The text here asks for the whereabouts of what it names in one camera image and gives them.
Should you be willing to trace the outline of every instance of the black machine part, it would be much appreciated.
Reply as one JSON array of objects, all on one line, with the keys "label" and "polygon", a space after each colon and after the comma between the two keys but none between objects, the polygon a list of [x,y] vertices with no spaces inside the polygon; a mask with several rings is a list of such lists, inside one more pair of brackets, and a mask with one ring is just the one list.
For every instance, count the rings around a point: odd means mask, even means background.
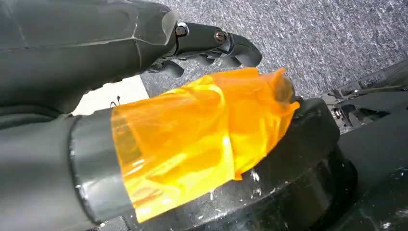
[{"label": "black machine part", "polygon": [[366,192],[330,231],[408,229],[408,168],[390,173]]},{"label": "black machine part", "polygon": [[[0,130],[0,175],[8,176],[0,190],[3,228],[84,230],[131,210],[115,161],[110,113]],[[324,101],[302,101],[285,137],[242,181],[142,224],[134,215],[123,217],[133,230],[146,231],[320,227],[330,220],[323,215],[347,204],[356,182],[352,165],[337,148],[338,138]],[[20,217],[27,219],[18,222]]]},{"label": "black machine part", "polygon": [[196,200],[133,231],[298,231],[318,229],[344,210],[354,191],[354,167],[337,147],[339,130],[320,99],[301,102],[277,147],[257,166]]}]

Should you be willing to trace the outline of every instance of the gray cylindrical object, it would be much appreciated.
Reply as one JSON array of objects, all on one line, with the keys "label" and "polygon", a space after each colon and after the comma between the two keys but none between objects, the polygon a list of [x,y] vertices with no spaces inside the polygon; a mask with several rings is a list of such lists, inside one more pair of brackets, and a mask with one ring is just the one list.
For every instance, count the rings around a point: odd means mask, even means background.
[{"label": "gray cylindrical object", "polygon": [[2,230],[80,231],[90,222],[75,191],[68,144],[76,117],[0,130]]},{"label": "gray cylindrical object", "polygon": [[111,112],[105,109],[81,118],[72,131],[70,144],[76,189],[96,223],[133,209],[116,156]]}]

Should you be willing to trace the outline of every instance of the gray carpet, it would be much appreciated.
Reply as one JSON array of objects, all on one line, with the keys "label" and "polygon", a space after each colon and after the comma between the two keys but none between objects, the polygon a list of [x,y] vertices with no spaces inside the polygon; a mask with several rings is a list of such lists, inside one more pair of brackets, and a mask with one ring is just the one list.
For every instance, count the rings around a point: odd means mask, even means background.
[{"label": "gray carpet", "polygon": [[[320,95],[402,61],[408,52],[408,0],[156,0],[188,22],[249,38],[261,72],[287,68],[298,94]],[[183,77],[144,74],[150,96],[225,70],[182,62]]]}]

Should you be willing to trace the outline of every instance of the dark gray robot arm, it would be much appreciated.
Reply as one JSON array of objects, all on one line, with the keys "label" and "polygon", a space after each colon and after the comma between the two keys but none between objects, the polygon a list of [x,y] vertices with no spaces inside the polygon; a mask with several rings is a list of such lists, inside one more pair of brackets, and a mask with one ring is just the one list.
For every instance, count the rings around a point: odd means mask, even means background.
[{"label": "dark gray robot arm", "polygon": [[[247,39],[214,26],[174,25],[166,42],[149,40],[143,31],[163,38],[155,17],[170,12],[156,3],[3,0],[0,8],[5,230],[84,230],[132,209],[113,145],[111,109],[68,114],[84,93],[146,71],[180,76],[173,59],[257,66],[262,58]],[[133,31],[135,18],[151,21]]]}]

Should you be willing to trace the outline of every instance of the screw head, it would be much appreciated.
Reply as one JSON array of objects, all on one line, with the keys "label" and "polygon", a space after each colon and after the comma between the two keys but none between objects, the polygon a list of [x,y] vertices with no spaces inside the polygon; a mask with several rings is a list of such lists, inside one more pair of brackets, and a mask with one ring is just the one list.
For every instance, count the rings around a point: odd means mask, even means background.
[{"label": "screw head", "polygon": [[176,28],[176,35],[177,36],[185,36],[186,34],[187,34],[186,28],[184,28],[182,26],[177,26],[177,28]]},{"label": "screw head", "polygon": [[223,43],[225,41],[225,34],[224,32],[217,30],[216,33],[214,34],[214,38],[218,43]]}]

